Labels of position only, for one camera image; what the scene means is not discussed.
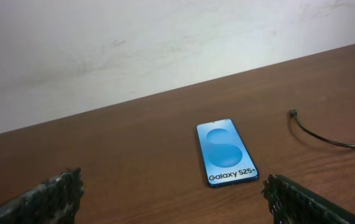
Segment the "blue Galaxy smartphone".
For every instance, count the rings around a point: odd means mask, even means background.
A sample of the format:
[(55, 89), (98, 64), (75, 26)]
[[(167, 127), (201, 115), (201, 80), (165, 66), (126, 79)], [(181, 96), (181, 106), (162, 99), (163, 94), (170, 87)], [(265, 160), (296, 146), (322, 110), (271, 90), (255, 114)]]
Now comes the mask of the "blue Galaxy smartphone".
[(259, 178), (259, 171), (231, 119), (199, 124), (196, 132), (206, 180), (211, 188)]

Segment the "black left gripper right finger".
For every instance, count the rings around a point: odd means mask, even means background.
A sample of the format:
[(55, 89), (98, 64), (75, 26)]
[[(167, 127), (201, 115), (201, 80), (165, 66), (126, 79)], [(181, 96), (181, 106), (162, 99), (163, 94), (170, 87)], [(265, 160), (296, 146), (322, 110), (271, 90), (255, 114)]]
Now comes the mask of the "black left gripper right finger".
[(274, 224), (355, 224), (355, 214), (284, 175), (271, 174), (263, 184)]

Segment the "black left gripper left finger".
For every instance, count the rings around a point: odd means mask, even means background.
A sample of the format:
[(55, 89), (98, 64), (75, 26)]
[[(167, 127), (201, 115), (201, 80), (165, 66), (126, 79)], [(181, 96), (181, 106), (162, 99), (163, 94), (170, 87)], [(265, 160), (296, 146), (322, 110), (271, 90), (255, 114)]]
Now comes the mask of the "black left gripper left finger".
[(1, 204), (0, 224), (72, 224), (83, 194), (81, 169), (70, 169)]

